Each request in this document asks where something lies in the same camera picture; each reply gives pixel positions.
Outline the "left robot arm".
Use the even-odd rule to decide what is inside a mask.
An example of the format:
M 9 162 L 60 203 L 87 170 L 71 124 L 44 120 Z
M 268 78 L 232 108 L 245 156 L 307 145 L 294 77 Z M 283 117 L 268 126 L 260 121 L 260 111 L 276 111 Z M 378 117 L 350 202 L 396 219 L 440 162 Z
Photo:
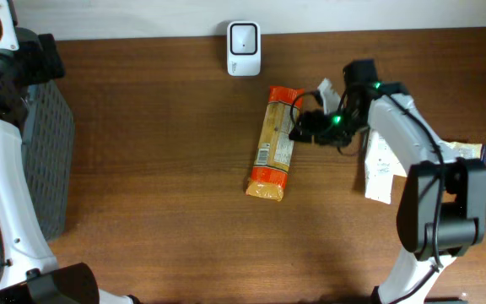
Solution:
M 53 35 L 17 24 L 13 2 L 0 1 L 0 303 L 138 304 L 102 290 L 86 263 L 60 267 L 41 232 L 23 166 L 26 94 L 65 69 Z

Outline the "orange biscuit packet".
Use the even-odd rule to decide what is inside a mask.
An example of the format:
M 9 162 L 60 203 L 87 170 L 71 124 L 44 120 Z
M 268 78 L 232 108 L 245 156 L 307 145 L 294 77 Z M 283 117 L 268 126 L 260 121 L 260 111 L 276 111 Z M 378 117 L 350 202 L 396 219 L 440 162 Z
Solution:
M 300 114 L 303 89 L 271 86 L 246 195 L 281 201 L 289 177 L 294 141 L 292 119 Z

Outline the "white cream tube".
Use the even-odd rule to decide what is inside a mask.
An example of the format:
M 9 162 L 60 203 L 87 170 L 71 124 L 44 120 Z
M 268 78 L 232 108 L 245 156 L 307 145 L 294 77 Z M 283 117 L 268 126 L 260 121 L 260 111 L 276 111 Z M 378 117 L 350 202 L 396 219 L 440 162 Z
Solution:
M 364 196 L 384 204 L 391 203 L 394 176 L 407 176 L 390 146 L 376 130 L 371 130 L 367 139 L 364 173 Z

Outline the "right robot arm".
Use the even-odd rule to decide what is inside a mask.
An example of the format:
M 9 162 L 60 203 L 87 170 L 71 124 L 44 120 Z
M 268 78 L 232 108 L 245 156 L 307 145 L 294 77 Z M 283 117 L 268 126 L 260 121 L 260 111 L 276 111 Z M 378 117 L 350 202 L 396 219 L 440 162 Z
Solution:
M 396 217 L 402 249 L 369 301 L 425 303 L 446 267 L 483 240 L 486 164 L 445 144 L 403 83 L 379 79 L 374 60 L 347 64 L 343 81 L 332 109 L 326 92 L 311 92 L 319 109 L 291 115 L 289 138 L 341 149 L 356 133 L 373 130 L 386 141 L 407 174 Z

